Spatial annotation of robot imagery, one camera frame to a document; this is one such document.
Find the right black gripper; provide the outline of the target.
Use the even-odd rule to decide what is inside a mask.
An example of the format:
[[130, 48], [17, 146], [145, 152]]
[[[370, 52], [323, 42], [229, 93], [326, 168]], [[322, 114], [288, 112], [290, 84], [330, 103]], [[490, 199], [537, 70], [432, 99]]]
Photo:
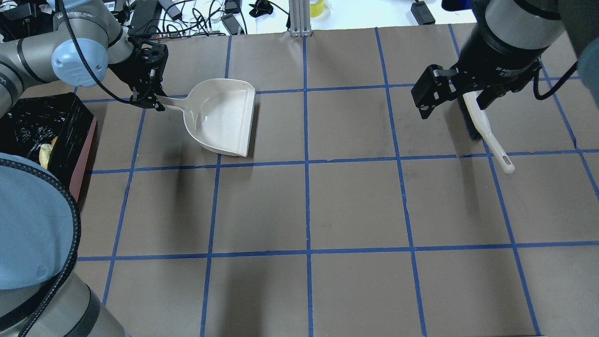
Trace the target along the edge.
[[477, 98], [486, 109], [505, 93], [521, 90], [539, 70], [543, 49], [516, 47], [499, 37], [486, 23], [478, 23], [462, 47], [458, 61], [448, 68], [432, 64], [416, 81], [411, 96], [422, 119], [444, 102], [481, 90]]

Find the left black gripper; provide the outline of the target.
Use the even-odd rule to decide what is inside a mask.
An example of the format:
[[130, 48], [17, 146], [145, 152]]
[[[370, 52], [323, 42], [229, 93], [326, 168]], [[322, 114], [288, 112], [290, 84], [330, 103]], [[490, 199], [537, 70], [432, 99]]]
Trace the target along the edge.
[[109, 64], [109, 69], [123, 83], [129, 86], [129, 104], [146, 108], [152, 103], [156, 111], [165, 111], [159, 100], [167, 94], [163, 91], [163, 73], [168, 61], [168, 47], [154, 41], [134, 38], [132, 53], [122, 62]]

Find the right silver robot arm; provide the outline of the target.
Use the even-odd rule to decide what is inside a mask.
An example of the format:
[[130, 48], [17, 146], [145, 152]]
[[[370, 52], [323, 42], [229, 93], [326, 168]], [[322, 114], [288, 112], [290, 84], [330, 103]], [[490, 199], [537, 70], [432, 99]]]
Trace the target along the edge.
[[541, 70], [541, 56], [564, 33], [581, 57], [598, 38], [596, 0], [471, 0], [476, 24], [458, 61], [445, 70], [432, 64], [411, 89], [422, 119], [444, 102], [479, 91], [488, 108], [518, 92]]

